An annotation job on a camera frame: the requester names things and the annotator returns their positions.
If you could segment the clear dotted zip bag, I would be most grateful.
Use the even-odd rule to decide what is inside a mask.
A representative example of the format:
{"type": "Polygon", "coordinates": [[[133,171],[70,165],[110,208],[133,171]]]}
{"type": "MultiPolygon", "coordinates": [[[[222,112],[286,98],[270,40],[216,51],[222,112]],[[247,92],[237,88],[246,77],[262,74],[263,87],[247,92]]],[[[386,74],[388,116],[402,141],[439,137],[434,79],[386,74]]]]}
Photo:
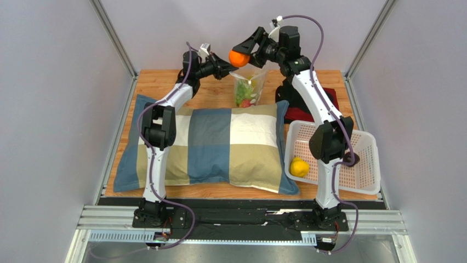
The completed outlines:
{"type": "Polygon", "coordinates": [[[234,102],[237,107],[256,106],[263,93],[267,69],[246,68],[230,72],[234,78],[234,102]]]}

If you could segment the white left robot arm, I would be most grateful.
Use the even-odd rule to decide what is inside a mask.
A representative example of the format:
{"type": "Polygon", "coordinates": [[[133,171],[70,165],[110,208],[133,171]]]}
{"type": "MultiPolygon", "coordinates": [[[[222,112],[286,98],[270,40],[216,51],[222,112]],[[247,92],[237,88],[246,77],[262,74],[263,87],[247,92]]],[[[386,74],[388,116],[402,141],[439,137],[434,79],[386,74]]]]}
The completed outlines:
{"type": "Polygon", "coordinates": [[[135,211],[140,221],[148,219],[162,224],[167,218],[166,165],[176,139],[176,112],[197,94],[202,78],[222,79],[236,69],[214,52],[185,52],[183,68],[171,91],[161,100],[145,105],[138,117],[139,136],[148,155],[146,189],[135,211]]]}

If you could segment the red fake strawberry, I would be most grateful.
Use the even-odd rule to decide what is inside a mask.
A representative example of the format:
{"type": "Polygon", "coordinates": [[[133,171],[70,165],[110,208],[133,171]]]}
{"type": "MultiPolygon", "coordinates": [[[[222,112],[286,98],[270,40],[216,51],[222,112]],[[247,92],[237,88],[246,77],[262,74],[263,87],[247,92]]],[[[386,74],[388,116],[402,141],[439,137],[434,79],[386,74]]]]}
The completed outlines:
{"type": "Polygon", "coordinates": [[[240,108],[247,108],[247,107],[251,107],[253,106],[254,104],[252,103],[251,100],[248,100],[248,99],[244,99],[242,101],[240,101],[240,103],[238,104],[238,107],[240,108]]]}

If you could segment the dark brown fake food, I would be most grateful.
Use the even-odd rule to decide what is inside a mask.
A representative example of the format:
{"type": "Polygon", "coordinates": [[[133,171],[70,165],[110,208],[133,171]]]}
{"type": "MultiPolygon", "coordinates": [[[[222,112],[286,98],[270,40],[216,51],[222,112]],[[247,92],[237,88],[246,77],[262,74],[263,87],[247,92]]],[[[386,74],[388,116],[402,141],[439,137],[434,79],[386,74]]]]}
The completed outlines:
{"type": "Polygon", "coordinates": [[[354,167],[360,162],[360,157],[356,153],[347,152],[344,155],[343,161],[347,167],[354,167]]]}

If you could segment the orange fake orange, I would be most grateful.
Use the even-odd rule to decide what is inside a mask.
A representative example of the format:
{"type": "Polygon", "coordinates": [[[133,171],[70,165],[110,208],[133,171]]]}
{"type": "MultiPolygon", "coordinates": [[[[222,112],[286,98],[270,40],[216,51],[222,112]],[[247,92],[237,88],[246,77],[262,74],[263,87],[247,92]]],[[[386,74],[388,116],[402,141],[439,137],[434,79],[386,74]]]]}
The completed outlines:
{"type": "Polygon", "coordinates": [[[229,52],[229,62],[232,66],[241,68],[246,66],[250,61],[250,56],[234,50],[229,52]]]}

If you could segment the yellow fake lemon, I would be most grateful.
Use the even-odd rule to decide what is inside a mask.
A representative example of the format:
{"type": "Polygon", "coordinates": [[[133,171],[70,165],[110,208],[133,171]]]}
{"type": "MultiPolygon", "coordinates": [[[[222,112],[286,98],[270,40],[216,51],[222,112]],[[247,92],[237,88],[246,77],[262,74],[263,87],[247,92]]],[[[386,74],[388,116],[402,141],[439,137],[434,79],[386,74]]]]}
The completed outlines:
{"type": "Polygon", "coordinates": [[[301,159],[300,157],[294,157],[289,166],[289,172],[291,175],[303,178],[305,177],[308,172],[310,171],[309,164],[301,159]]]}

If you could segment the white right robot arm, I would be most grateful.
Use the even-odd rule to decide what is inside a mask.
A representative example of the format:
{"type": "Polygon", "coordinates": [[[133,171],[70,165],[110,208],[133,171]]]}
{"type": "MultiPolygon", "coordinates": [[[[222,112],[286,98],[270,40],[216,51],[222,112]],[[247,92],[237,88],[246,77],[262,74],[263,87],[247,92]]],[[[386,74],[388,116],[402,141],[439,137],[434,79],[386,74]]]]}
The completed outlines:
{"type": "Polygon", "coordinates": [[[345,152],[350,147],[354,128],[351,117],[343,117],[332,105],[319,84],[314,61],[301,54],[300,34],[296,26],[284,26],[269,34],[258,27],[245,41],[229,53],[235,67],[247,64],[262,68],[271,61],[279,65],[285,80],[283,86],[292,87],[310,111],[316,130],[309,140],[309,148],[318,165],[318,193],[316,216],[324,220],[341,213],[336,180],[345,152]]]}

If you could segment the green fake lettuce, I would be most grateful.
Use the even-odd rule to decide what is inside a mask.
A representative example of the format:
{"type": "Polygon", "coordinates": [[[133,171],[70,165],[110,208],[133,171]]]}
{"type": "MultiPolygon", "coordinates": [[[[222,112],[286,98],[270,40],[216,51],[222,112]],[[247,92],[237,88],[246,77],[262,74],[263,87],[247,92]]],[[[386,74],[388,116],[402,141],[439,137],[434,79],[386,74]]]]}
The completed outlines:
{"type": "Polygon", "coordinates": [[[235,103],[236,105],[238,106],[238,104],[240,103],[240,101],[244,100],[244,99],[248,99],[248,100],[251,100],[251,95],[252,95],[252,87],[248,84],[248,81],[244,81],[244,80],[241,80],[241,81],[238,81],[236,83],[236,91],[235,91],[235,103]]]}

